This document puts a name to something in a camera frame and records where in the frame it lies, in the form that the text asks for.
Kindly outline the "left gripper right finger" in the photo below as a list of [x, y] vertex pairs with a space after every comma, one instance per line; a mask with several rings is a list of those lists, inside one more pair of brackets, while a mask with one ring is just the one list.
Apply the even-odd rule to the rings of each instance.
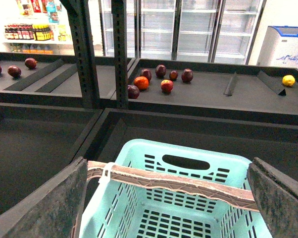
[[258, 157], [247, 178], [272, 237], [298, 238], [298, 182]]

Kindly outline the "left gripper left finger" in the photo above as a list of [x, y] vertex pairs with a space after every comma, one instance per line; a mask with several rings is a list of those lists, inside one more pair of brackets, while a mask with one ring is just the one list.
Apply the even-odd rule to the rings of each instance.
[[0, 215], [0, 238], [69, 238], [87, 180], [80, 157]]

